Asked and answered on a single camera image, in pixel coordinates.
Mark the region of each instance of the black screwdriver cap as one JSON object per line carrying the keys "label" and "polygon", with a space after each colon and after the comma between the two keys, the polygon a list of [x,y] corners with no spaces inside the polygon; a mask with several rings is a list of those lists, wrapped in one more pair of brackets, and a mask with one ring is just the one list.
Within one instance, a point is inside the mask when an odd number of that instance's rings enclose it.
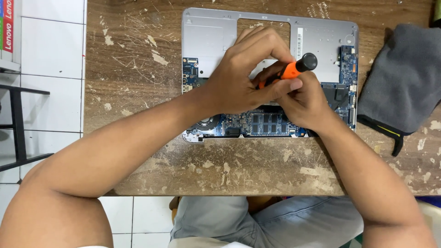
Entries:
{"label": "black screwdriver cap", "polygon": [[317,67],[317,57],[312,53],[305,53],[303,57],[295,63],[295,68],[299,72],[312,71]]}

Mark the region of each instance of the black metal chair frame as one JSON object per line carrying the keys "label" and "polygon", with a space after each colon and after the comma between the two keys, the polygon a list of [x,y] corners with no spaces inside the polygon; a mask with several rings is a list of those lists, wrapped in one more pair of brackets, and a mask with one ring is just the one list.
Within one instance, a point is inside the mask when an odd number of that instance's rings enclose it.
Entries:
{"label": "black metal chair frame", "polygon": [[29,164],[38,160],[42,160],[51,156],[53,153],[47,153],[44,155],[36,156],[33,158],[26,157],[26,144],[25,144],[25,130],[23,122],[23,110],[22,110],[22,92],[49,95],[49,91],[33,90],[9,85],[0,84],[0,89],[6,89],[11,96],[11,115],[12,124],[0,124],[0,129],[12,129],[14,131],[14,143],[15,143],[15,159],[16,162],[1,165],[0,172],[19,167],[25,164]]}

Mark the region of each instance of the person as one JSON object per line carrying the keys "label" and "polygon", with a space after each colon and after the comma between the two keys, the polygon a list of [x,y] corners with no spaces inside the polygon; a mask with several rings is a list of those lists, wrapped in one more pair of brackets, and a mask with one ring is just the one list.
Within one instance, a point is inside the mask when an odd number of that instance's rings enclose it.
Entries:
{"label": "person", "polygon": [[[269,55],[278,62],[250,80]],[[5,212],[0,247],[113,247],[98,197],[194,123],[274,99],[293,123],[320,136],[349,197],[293,197],[252,216],[245,197],[183,197],[169,247],[337,248],[362,231],[364,247],[436,247],[407,186],[329,108],[314,73],[255,89],[293,61],[273,29],[244,30],[205,85],[104,126],[32,168]]]}

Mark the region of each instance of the white tile floor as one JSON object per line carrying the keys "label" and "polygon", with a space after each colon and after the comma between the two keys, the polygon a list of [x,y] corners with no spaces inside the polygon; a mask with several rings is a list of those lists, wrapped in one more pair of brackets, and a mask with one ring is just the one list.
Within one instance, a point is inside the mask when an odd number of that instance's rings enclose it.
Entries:
{"label": "white tile floor", "polygon": [[[23,93],[27,154],[57,152],[83,135],[87,0],[22,0],[22,74],[0,84],[50,91]],[[0,90],[0,124],[11,124],[9,93]],[[0,130],[0,165],[15,161],[11,130]],[[0,223],[20,179],[37,162],[0,173]],[[115,248],[167,247],[171,197],[101,197]]]}

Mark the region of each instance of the laptop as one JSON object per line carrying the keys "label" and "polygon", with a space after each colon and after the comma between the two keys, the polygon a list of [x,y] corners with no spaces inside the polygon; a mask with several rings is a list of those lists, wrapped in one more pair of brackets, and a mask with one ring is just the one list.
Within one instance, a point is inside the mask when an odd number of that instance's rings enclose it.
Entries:
{"label": "laptop", "polygon": [[[182,14],[182,93],[207,82],[225,51],[237,38],[240,19],[290,26],[291,54],[299,60],[313,53],[318,65],[313,70],[330,108],[355,131],[358,85],[357,24],[348,21],[260,14],[240,11],[188,8]],[[276,62],[265,59],[250,74]],[[242,114],[219,114],[195,123],[182,133],[190,143],[212,138],[313,137],[316,134],[291,123],[275,102]]]}

